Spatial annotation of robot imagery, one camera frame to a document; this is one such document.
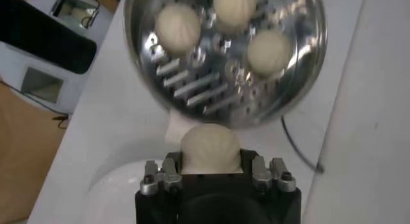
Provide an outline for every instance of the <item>silver metal bracket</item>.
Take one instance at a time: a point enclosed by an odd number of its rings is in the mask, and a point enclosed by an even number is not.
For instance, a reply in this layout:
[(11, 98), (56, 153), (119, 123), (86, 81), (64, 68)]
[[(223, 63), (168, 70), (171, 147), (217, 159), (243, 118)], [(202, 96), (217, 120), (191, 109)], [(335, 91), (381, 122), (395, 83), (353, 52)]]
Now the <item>silver metal bracket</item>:
[(269, 164), (272, 177), (277, 180), (277, 188), (282, 192), (294, 192), (296, 190), (296, 179), (286, 168), (281, 158), (273, 158)]
[(147, 161), (145, 175), (140, 182), (140, 192), (143, 195), (154, 195), (158, 192), (160, 182), (163, 182), (166, 192), (175, 192), (182, 188), (182, 176), (177, 173), (175, 162), (172, 158), (166, 158), (162, 162), (161, 171), (155, 161)]
[(252, 161), (252, 181), (259, 190), (269, 190), (272, 186), (272, 175), (265, 168), (262, 156), (256, 156)]

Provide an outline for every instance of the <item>white surface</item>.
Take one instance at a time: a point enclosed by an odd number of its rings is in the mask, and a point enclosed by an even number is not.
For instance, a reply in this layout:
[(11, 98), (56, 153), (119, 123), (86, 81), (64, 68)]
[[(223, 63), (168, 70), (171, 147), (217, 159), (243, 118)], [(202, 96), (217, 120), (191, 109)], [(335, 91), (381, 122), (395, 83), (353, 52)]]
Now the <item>white surface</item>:
[[(307, 97), (286, 115), (290, 132), (312, 160), (322, 147), (361, 1), (324, 0), (331, 30), (324, 67)], [(179, 149), (165, 146), (168, 114), (152, 98), (130, 60), (122, 8), (123, 2), (94, 62), (30, 224), (79, 223), (88, 191), (106, 174), (141, 159), (163, 159), (167, 152)], [(279, 121), (237, 133), (243, 147), (266, 158), (284, 158), (298, 179), (304, 208), (313, 173), (289, 146)]]
[(131, 224), (135, 193), (144, 177), (145, 160), (124, 165), (104, 176), (87, 194), (82, 223)]
[(410, 223), (410, 4), (365, 0), (305, 223)]

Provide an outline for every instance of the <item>perforated metal plate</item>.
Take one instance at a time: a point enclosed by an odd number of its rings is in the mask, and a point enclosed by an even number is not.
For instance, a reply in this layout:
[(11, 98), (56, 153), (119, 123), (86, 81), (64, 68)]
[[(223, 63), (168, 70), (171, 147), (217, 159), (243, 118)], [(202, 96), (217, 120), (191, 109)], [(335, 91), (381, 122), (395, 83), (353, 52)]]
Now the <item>perforated metal plate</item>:
[[(169, 3), (191, 6), (201, 19), (199, 44), (184, 56), (164, 51), (155, 17)], [(127, 0), (126, 37), (136, 66), (160, 102), (206, 122), (233, 127), (258, 124), (280, 113), (316, 79), (325, 51), (320, 0), (258, 0), (246, 30), (227, 35), (217, 28), (212, 0)], [(246, 51), (262, 29), (278, 29), (293, 45), (283, 71), (253, 73)]]

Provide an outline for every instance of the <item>bolt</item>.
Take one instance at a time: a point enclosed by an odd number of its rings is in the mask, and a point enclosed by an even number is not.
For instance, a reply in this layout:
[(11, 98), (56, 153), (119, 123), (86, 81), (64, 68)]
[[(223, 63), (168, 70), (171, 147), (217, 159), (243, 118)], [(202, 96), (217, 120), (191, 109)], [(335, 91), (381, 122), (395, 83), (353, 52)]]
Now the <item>bolt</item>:
[(290, 172), (282, 172), (281, 179), (282, 179), (282, 180), (285, 180), (285, 181), (291, 181), (291, 180), (292, 180), (292, 173), (290, 173)]

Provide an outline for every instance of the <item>dough ball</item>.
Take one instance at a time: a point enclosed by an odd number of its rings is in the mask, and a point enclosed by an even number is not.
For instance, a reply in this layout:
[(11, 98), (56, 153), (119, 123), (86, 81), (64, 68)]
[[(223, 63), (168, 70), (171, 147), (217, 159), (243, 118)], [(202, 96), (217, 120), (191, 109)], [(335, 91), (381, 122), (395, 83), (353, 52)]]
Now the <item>dough ball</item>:
[(157, 16), (155, 32), (165, 50), (172, 54), (183, 54), (197, 45), (201, 22), (189, 6), (170, 4)]
[(257, 0), (213, 0), (218, 20), (230, 29), (243, 29), (256, 11)]
[(279, 30), (263, 30), (248, 45), (248, 61), (257, 74), (269, 76), (288, 66), (292, 52), (292, 44)]
[(240, 143), (235, 133), (217, 124), (189, 130), (181, 140), (183, 174), (241, 173)]

